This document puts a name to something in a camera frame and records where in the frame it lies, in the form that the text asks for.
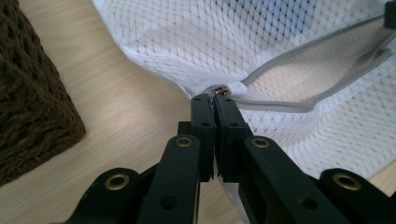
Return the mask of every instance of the brown wicker basket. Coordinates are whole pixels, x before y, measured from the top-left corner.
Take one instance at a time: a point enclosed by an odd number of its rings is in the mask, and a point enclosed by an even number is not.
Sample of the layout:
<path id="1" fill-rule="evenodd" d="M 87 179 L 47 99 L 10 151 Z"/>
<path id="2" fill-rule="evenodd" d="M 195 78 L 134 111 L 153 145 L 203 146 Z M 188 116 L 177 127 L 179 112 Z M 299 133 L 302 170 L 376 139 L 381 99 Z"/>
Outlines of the brown wicker basket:
<path id="1" fill-rule="evenodd" d="M 85 133 L 59 73 L 17 0 L 0 1 L 0 186 Z"/>

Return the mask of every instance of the white mesh bag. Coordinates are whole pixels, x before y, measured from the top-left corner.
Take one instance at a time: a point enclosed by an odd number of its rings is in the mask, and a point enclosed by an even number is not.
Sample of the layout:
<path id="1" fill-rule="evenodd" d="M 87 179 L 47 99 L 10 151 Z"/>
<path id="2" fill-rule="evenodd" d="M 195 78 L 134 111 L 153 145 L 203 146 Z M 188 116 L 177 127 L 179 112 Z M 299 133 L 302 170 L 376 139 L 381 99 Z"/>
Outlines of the white mesh bag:
<path id="1" fill-rule="evenodd" d="M 224 86 L 307 174 L 396 158 L 385 1 L 92 0 L 125 55 L 189 98 Z"/>

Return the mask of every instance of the metal ring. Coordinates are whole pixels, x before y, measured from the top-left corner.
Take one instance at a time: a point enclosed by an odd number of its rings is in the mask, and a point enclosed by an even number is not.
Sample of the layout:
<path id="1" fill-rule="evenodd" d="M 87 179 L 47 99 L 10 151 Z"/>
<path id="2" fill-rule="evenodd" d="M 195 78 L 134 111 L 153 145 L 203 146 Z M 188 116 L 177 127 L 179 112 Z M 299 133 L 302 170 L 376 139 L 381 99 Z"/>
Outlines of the metal ring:
<path id="1" fill-rule="evenodd" d="M 188 137 L 181 137 L 176 140 L 178 147 L 189 147 L 192 145 L 192 140 Z"/>
<path id="2" fill-rule="evenodd" d="M 116 178 L 121 178 L 122 182 L 119 184 L 112 184 L 111 181 L 113 181 Z M 129 176 L 126 174 L 116 174 L 112 175 L 109 177 L 106 182 L 105 182 L 105 187 L 109 190 L 119 190 L 125 188 L 129 183 Z"/>
<path id="3" fill-rule="evenodd" d="M 346 175 L 343 173 L 336 173 L 332 176 L 332 180 L 340 187 L 349 190 L 361 189 L 361 183 L 353 176 Z"/>
<path id="4" fill-rule="evenodd" d="M 253 138 L 251 144 L 255 147 L 269 147 L 270 143 L 263 138 Z"/>

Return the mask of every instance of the tabletop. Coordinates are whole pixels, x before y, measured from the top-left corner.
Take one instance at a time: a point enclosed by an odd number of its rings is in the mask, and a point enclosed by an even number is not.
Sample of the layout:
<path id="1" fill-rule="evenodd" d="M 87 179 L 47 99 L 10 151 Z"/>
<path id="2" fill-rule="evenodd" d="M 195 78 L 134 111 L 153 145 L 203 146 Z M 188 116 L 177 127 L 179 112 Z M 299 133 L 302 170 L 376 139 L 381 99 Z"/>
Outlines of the tabletop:
<path id="1" fill-rule="evenodd" d="M 190 103 L 172 84 L 131 63 L 112 40 L 91 0 L 20 0 L 44 51 L 85 123 L 84 138 L 62 154 L 0 188 L 1 223 L 66 221 L 101 173 L 141 173 L 157 163 Z M 390 195 L 396 161 L 369 180 Z M 215 178 L 201 184 L 199 223 L 242 223 Z"/>

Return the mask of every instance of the zipper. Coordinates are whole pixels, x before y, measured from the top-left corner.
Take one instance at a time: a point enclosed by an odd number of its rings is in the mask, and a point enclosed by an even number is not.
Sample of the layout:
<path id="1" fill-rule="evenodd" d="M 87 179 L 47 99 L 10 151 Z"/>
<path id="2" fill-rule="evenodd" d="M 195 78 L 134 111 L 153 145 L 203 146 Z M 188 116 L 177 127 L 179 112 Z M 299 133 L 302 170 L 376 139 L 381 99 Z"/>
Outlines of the zipper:
<path id="1" fill-rule="evenodd" d="M 259 77 L 260 75 L 263 75 L 266 71 L 269 71 L 276 65 L 287 60 L 288 58 L 295 56 L 296 54 L 302 52 L 303 50 L 305 50 L 309 47 L 315 46 L 315 45 L 317 45 L 323 41 L 326 41 L 332 37 L 335 37 L 335 36 L 340 35 L 344 32 L 358 28 L 358 27 L 363 26 L 367 23 L 380 20 L 382 18 L 383 18 L 383 16 L 376 17 L 376 18 L 370 19 L 368 21 L 363 21 L 358 24 L 341 29 L 341 30 L 331 33 L 329 35 L 320 37 L 314 41 L 311 41 L 311 42 L 304 44 L 296 49 L 292 49 L 286 53 L 283 53 L 283 54 L 275 57 L 274 59 L 272 59 L 269 62 L 265 63 L 264 65 L 260 66 L 258 69 L 253 71 L 249 76 L 247 76 L 247 78 L 245 78 L 244 80 L 242 80 L 240 82 L 233 82 L 233 83 L 226 84 L 226 85 L 214 86 L 214 87 L 208 88 L 203 93 L 208 94 L 209 97 L 214 97 L 214 95 L 216 95 L 216 94 L 230 96 L 238 104 L 238 107 L 240 109 L 265 110 L 265 111 L 277 111 L 277 112 L 289 112 L 289 113 L 306 113 L 306 112 L 312 111 L 313 108 L 315 107 L 315 104 L 317 104 L 319 101 L 335 94 L 336 92 L 340 91 L 344 87 L 350 85 L 356 79 L 358 79 L 359 77 L 362 77 L 364 74 L 370 72 L 371 70 L 373 70 L 374 68 L 379 66 L 382 62 L 384 62 L 387 58 L 389 58 L 392 55 L 392 51 L 390 49 L 387 49 L 387 45 L 389 44 L 390 41 L 392 41 L 395 38 L 396 34 L 390 35 L 380 46 L 378 46 L 378 48 L 376 48 L 375 51 L 376 51 L 377 56 L 375 57 L 374 61 L 372 61 L 368 65 L 364 66 L 361 70 L 359 70 L 357 73 L 353 74 L 352 76 L 349 76 L 349 77 L 346 77 L 346 78 L 340 80 L 337 84 L 335 84 L 333 87 L 329 88 L 327 91 L 314 96 L 310 102 L 293 103 L 293 102 L 283 102 L 283 101 L 253 101 L 253 100 L 238 99 L 237 97 L 247 94 L 247 92 L 248 92 L 247 85 L 252 83 L 257 77 Z"/>

